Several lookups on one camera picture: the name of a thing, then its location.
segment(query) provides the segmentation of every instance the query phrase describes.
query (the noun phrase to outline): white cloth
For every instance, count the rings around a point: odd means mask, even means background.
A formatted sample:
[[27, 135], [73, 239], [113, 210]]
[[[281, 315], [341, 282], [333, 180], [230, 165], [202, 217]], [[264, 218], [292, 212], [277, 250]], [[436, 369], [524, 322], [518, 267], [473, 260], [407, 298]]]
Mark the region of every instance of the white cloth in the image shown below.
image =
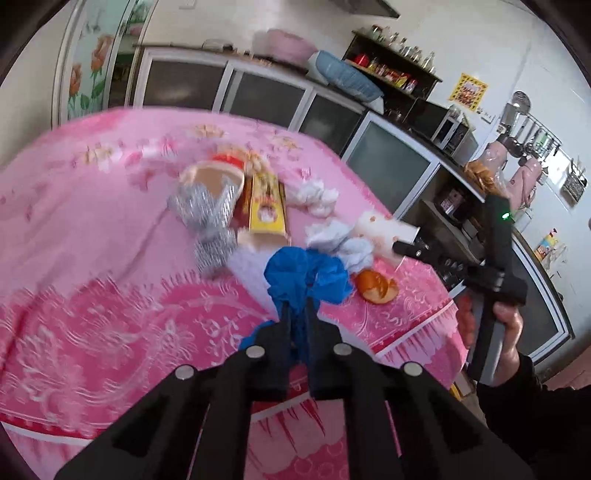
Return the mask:
[[349, 238], [352, 228], [337, 219], [306, 228], [306, 246], [335, 255], [349, 273], [359, 273], [374, 263], [374, 245], [365, 238]]
[[306, 207], [311, 215], [326, 218], [335, 211], [339, 191], [325, 189], [322, 180], [307, 180], [298, 190], [288, 189], [286, 197], [289, 206]]
[[336, 251], [336, 256], [349, 273], [359, 273], [374, 264], [374, 245], [366, 238], [349, 238]]

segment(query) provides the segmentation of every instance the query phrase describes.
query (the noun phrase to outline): kitchen appliance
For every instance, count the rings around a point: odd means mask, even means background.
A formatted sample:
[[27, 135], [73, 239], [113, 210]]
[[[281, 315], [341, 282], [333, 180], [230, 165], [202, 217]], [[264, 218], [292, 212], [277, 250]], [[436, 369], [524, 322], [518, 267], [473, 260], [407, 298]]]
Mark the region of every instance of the kitchen appliance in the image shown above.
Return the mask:
[[454, 117], [452, 109], [418, 99], [408, 113], [407, 123], [414, 132], [427, 137], [459, 166], [468, 163], [478, 149], [478, 142], [470, 128]]
[[462, 224], [472, 216], [475, 209], [473, 195], [457, 184], [444, 188], [435, 198], [434, 204], [458, 228], [462, 228]]

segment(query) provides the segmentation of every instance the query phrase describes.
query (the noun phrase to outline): cabinet door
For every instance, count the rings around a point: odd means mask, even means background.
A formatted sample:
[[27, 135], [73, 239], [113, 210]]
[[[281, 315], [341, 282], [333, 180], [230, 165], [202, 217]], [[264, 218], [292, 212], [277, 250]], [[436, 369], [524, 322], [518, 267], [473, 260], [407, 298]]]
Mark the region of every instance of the cabinet door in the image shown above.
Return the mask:
[[394, 126], [384, 127], [391, 131], [366, 118], [343, 159], [386, 208], [400, 218], [439, 164], [418, 153], [415, 148], [420, 151], [419, 146], [411, 148], [413, 140], [406, 139], [399, 129], [395, 133]]
[[219, 65], [153, 60], [143, 105], [211, 110], [224, 69]]
[[523, 248], [520, 248], [515, 235], [513, 239], [513, 274], [525, 280], [528, 287], [527, 302], [519, 308], [524, 319], [524, 327], [517, 349], [535, 362], [550, 354], [569, 337], [566, 325], [568, 320], [563, 317], [558, 305], [553, 301], [553, 296], [548, 291], [549, 287], [540, 278], [534, 261], [527, 257]]
[[234, 72], [223, 110], [289, 128], [305, 90], [252, 73]]
[[360, 113], [316, 95], [300, 132], [323, 141], [340, 155], [360, 120]]

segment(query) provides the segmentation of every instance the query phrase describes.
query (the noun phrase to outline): hand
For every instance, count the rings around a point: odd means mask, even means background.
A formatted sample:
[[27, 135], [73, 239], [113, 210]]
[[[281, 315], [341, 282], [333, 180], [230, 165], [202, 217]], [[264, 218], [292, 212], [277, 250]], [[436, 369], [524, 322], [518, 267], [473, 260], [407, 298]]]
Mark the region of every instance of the hand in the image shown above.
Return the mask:
[[[457, 329], [466, 348], [470, 348], [476, 337], [476, 320], [472, 313], [472, 298], [470, 295], [462, 295], [456, 300], [456, 304], [458, 308], [456, 313]], [[519, 369], [517, 342], [523, 331], [523, 319], [517, 307], [511, 307], [504, 303], [495, 303], [493, 312], [497, 320], [505, 325], [503, 349], [492, 384], [493, 387], [498, 387], [510, 380]]]

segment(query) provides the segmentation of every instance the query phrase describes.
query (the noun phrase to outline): table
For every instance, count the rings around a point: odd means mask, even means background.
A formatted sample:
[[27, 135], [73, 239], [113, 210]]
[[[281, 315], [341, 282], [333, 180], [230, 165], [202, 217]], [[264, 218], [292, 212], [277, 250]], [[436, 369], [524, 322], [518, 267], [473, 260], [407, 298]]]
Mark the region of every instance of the table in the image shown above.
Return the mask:
[[[0, 420], [41, 480], [175, 366], [219, 365], [276, 315], [235, 277], [201, 280], [193, 240], [166, 207], [179, 172], [232, 144], [287, 184], [319, 177], [335, 215], [387, 213], [324, 144], [272, 125], [195, 110], [115, 109], [44, 134], [0, 174]], [[288, 210], [296, 245], [319, 220]], [[431, 267], [405, 259], [400, 295], [358, 294], [320, 313], [376, 358], [414, 360], [449, 386], [466, 359], [456, 308]], [[290, 399], [256, 405], [248, 479], [346, 479], [340, 401], [316, 403], [305, 375]]]

